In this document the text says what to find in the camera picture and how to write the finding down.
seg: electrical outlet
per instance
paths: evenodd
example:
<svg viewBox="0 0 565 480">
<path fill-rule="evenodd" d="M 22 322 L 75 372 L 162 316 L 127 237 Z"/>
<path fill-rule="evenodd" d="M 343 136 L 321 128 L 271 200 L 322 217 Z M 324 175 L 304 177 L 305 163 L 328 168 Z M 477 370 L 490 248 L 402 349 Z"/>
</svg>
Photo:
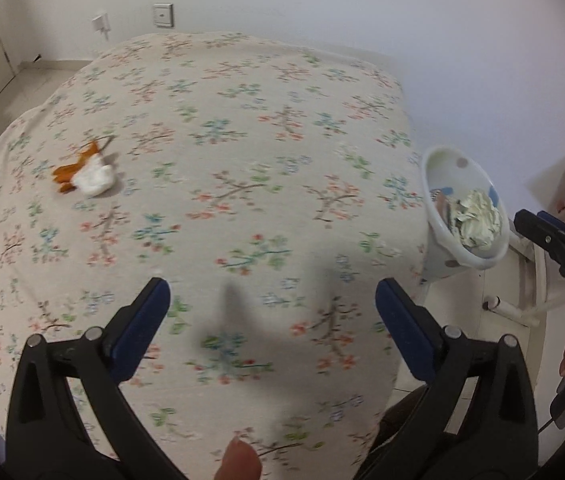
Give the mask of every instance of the electrical outlet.
<svg viewBox="0 0 565 480">
<path fill-rule="evenodd" d="M 109 26 L 109 15 L 106 12 L 100 12 L 98 16 L 91 20 L 91 24 L 96 32 L 107 33 L 112 30 Z"/>
<path fill-rule="evenodd" d="M 154 4 L 153 12 L 156 27 L 174 27 L 174 4 Z"/>
</svg>

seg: flower pattern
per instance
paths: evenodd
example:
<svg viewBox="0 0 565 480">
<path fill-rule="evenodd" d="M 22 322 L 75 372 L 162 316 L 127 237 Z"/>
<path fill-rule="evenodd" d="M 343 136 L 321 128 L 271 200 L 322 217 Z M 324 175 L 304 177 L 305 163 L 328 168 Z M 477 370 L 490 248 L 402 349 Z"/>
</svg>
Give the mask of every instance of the flower pattern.
<svg viewBox="0 0 565 480">
<path fill-rule="evenodd" d="M 92 140 L 116 185 L 57 193 Z M 105 326 L 162 276 L 168 312 L 120 387 L 174 462 L 212 478 L 236 434 L 268 480 L 352 478 L 397 373 L 376 283 L 420 282 L 415 148 L 367 63 L 233 32 L 115 46 L 0 137 L 0 431 L 29 335 Z"/>
</svg>

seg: crumpled paper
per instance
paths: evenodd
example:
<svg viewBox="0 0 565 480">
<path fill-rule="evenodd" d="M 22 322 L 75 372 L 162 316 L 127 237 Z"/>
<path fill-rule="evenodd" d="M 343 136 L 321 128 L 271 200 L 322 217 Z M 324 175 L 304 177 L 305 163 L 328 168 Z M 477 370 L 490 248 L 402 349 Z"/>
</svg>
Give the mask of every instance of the crumpled paper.
<svg viewBox="0 0 565 480">
<path fill-rule="evenodd" d="M 449 228 L 467 249 L 488 251 L 502 229 L 502 217 L 489 196 L 472 190 L 462 200 L 450 201 Z"/>
</svg>

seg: white pipe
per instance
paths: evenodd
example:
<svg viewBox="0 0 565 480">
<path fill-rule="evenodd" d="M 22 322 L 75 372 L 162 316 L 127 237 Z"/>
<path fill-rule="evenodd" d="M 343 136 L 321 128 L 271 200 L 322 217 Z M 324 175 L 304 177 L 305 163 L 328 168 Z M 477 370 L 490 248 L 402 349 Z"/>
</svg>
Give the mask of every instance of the white pipe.
<svg viewBox="0 0 565 480">
<path fill-rule="evenodd" d="M 498 296 L 487 296 L 483 308 L 524 326 L 537 327 L 540 325 L 539 320 L 527 315 L 527 311 L 520 310 L 517 306 L 502 301 Z"/>
<path fill-rule="evenodd" d="M 522 310 L 521 312 L 523 312 L 525 316 L 534 316 L 536 314 L 543 314 L 544 312 L 548 312 L 549 310 L 560 306 L 565 306 L 565 294 L 551 301 L 546 301 L 526 310 Z"/>
</svg>

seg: white basket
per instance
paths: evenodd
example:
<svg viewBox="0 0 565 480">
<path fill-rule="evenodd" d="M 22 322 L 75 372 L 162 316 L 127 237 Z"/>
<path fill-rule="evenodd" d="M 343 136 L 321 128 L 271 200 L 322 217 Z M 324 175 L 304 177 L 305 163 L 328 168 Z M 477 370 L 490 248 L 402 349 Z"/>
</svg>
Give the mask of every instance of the white basket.
<svg viewBox="0 0 565 480">
<path fill-rule="evenodd" d="M 488 174 L 460 150 L 435 146 L 422 156 L 421 178 L 424 206 L 429 218 L 429 249 L 422 273 L 423 282 L 441 280 L 467 268 L 489 269 L 504 258 L 509 247 L 509 220 L 504 203 L 498 196 Z M 502 230 L 488 251 L 467 250 L 454 238 L 443 222 L 430 191 L 441 189 L 450 197 L 465 197 L 473 189 L 488 193 L 502 217 Z"/>
</svg>

